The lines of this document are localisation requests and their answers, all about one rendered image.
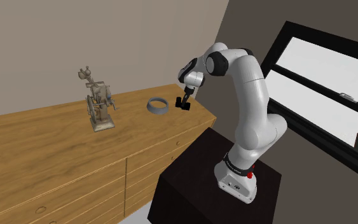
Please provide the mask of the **beige antique machine figure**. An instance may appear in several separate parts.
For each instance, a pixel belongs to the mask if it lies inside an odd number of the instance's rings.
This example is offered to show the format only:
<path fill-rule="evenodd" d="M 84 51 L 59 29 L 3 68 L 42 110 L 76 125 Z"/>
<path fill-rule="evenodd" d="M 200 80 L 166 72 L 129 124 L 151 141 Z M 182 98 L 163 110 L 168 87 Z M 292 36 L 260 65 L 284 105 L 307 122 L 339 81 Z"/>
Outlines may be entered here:
<path fill-rule="evenodd" d="M 87 80 L 86 88 L 90 89 L 90 95 L 86 97 L 87 112 L 90 115 L 90 123 L 94 132 L 100 132 L 107 129 L 112 129 L 115 124 L 108 113 L 108 107 L 112 106 L 114 110 L 118 107 L 115 105 L 115 100 L 111 97 L 109 85 L 103 81 L 94 81 L 91 77 L 91 70 L 86 66 L 86 69 L 80 69 L 78 77 L 81 80 Z"/>

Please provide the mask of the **dark robot stand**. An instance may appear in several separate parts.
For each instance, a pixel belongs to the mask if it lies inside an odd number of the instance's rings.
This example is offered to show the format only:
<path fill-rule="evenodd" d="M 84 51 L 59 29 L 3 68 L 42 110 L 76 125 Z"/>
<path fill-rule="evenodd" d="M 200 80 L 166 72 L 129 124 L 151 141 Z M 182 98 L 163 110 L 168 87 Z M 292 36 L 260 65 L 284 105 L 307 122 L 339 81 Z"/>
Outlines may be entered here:
<path fill-rule="evenodd" d="M 233 143 L 207 128 L 161 174 L 151 224 L 273 224 L 281 174 L 256 161 L 255 199 L 246 204 L 218 187 L 214 167 Z"/>

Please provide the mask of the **black framed window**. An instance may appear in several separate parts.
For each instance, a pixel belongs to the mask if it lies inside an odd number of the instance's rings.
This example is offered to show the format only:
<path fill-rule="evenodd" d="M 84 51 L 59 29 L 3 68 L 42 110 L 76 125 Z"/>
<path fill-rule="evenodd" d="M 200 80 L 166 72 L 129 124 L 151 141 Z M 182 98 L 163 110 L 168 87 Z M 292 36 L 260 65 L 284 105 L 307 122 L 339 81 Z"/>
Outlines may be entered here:
<path fill-rule="evenodd" d="M 268 109 L 358 173 L 358 41 L 288 21 L 261 68 Z"/>

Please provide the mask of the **wooden chest of drawers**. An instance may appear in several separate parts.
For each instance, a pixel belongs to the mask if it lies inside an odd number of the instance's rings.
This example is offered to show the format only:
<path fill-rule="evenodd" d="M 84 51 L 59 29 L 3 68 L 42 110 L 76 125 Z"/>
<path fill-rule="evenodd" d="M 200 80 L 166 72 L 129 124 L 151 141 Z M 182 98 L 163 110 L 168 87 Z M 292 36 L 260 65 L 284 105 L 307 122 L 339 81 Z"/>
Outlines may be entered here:
<path fill-rule="evenodd" d="M 94 132 L 84 101 L 0 116 L 0 224 L 118 224 L 152 200 L 159 175 L 216 117 L 175 84 L 115 95 Z M 150 113 L 151 97 L 168 101 Z"/>

